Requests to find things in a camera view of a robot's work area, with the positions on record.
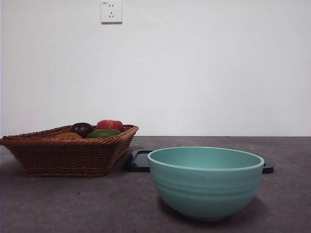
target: turquoise bowl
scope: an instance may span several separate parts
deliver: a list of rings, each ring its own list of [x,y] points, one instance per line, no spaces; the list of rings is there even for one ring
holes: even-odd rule
[[[244,208],[261,179],[264,160],[214,147],[173,147],[148,154],[162,199],[186,217],[217,221]]]

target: woven basket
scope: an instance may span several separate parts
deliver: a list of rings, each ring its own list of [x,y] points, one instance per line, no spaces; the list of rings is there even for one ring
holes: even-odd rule
[[[26,173],[34,176],[101,177],[109,173],[113,164],[127,153],[138,130],[134,125],[123,125],[124,132],[112,137],[60,139],[70,125],[4,136],[4,145],[21,163]]]

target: wall outlet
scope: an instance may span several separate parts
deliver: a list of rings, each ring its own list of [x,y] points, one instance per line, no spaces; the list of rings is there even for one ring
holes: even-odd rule
[[[101,2],[102,24],[122,23],[122,2],[102,1]]]

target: countertop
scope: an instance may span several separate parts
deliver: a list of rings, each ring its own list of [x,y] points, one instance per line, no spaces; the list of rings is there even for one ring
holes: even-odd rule
[[[127,172],[130,152],[175,146],[248,151],[274,165],[252,201],[218,222],[183,217],[159,197],[150,173]],[[4,147],[1,233],[311,232],[311,137],[135,136],[130,151],[100,178],[27,176]]]

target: green mango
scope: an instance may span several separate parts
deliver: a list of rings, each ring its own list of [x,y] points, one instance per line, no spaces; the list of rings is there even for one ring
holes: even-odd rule
[[[98,129],[91,132],[86,138],[96,138],[96,137],[111,137],[120,134],[121,132],[116,129]]]

